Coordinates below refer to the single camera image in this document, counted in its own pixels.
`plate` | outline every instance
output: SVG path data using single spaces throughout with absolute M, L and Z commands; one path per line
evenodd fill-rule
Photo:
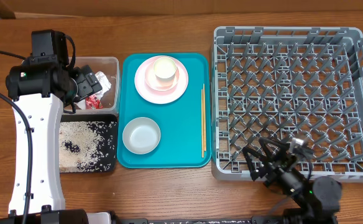
M 171 88 L 170 90 L 166 91 L 157 91 L 151 89 L 151 87 L 148 86 L 145 82 L 145 71 L 149 67 L 151 63 L 153 63 L 155 60 L 157 60 L 160 57 L 164 57 L 162 55 L 151 57 L 144 61 L 139 68 L 136 71 L 135 77 L 134 77 L 134 85 L 136 87 L 137 92 L 143 99 L 147 100 L 148 102 L 155 103 L 155 104 L 165 104 L 165 103 L 171 103 L 179 97 L 183 95 L 183 93 L 186 91 L 188 86 L 188 74 L 187 69 L 184 67 L 184 65 L 177 59 L 172 58 L 177 66 L 177 70 L 179 72 L 179 80 L 177 81 L 177 84 L 175 87 Z
M 178 69 L 176 69 L 176 73 L 175 73 L 175 78 L 173 79 L 173 82 L 171 85 L 166 86 L 166 83 L 161 82 L 160 80 L 158 80 L 157 76 L 155 75 L 154 72 L 154 67 L 152 66 L 154 64 L 154 62 L 152 62 L 147 69 L 145 70 L 145 83 L 151 87 L 151 89 L 153 90 L 157 90 L 157 91 L 167 91 L 172 89 L 173 87 L 175 87 L 177 85 L 177 82 L 179 80 L 179 71 Z
M 130 121 L 122 133 L 122 141 L 127 150 L 134 154 L 146 154 L 153 151 L 161 139 L 161 131 L 150 118 L 135 118 Z

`white cup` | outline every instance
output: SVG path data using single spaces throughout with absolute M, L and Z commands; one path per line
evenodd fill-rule
M 177 71 L 175 61 L 170 57 L 160 57 L 153 64 L 154 73 L 158 81 L 164 86 L 172 85 Z

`gray plastic crate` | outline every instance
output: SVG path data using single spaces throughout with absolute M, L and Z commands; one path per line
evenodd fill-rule
M 263 153 L 260 136 L 289 141 L 302 133 L 315 151 L 313 178 L 363 182 L 359 29 L 218 27 L 213 41 L 215 178 L 250 180 L 245 145 Z M 297 168 L 308 174 L 307 161 Z

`chopstick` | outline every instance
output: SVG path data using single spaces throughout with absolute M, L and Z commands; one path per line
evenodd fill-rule
M 205 83 L 203 85 L 203 108 L 204 108 L 204 151 L 206 152 L 206 104 L 205 104 Z
M 201 90 L 201 155 L 204 158 L 204 90 Z

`clear plastic bin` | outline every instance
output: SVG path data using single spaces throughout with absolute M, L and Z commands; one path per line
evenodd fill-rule
M 76 114 L 114 114 L 118 116 L 119 85 L 121 83 L 118 59 L 115 57 L 76 57 L 75 66 L 84 65 L 89 65 L 94 73 L 103 72 L 111 83 L 111 88 L 100 99 L 102 109 L 81 110 L 75 105 Z M 71 111 L 71 106 L 67 106 L 66 110 Z

